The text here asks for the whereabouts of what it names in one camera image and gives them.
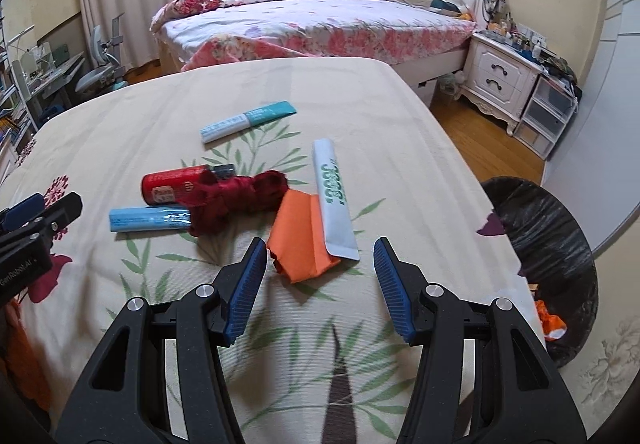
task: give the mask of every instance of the orange towel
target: orange towel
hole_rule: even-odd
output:
[[[545,333],[546,341],[556,341],[566,334],[566,324],[560,316],[550,314],[545,302],[541,299],[536,301],[536,310],[542,323],[542,331]]]
[[[20,305],[14,299],[4,306],[8,325],[6,359],[0,360],[0,370],[11,374],[18,390],[27,399],[33,399],[44,411],[49,411],[51,391],[20,322]]]
[[[282,199],[267,248],[276,270],[291,283],[316,278],[340,263],[326,252],[318,195],[293,189]]]

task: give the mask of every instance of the trash bin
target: trash bin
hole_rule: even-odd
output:
[[[533,182],[496,177],[482,188],[522,263],[520,275],[538,284],[536,300],[567,325],[561,338],[546,343],[556,366],[565,366],[584,346],[598,311],[598,280],[587,239],[567,208]]]

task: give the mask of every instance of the white tube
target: white tube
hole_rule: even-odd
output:
[[[332,256],[360,260],[351,215],[330,139],[314,141],[314,168],[320,197],[324,244]]]

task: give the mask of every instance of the light blue tube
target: light blue tube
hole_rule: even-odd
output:
[[[245,112],[244,114],[229,117],[228,119],[205,126],[200,131],[200,137],[206,144],[212,140],[240,132],[251,126],[260,126],[270,120],[280,119],[281,117],[290,116],[295,113],[296,109],[291,106],[288,101],[267,104],[266,106]]]
[[[261,108],[256,108],[245,115],[249,119],[251,126],[260,126],[270,120],[279,119],[281,117],[290,116],[296,113],[296,109],[289,104],[289,101],[280,101],[279,103],[268,104]]]
[[[168,208],[165,206],[151,208],[112,209],[109,212],[111,233],[128,233],[131,231],[161,231],[172,229],[189,229],[191,217],[186,208]]]

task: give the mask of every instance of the chair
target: chair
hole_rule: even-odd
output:
[[[100,25],[94,27],[89,49],[98,66],[80,78],[76,85],[77,93],[104,94],[127,86],[128,83],[122,79],[125,68],[120,63],[120,43],[123,39],[120,36],[119,16],[111,21],[111,28],[111,39],[103,42]]]

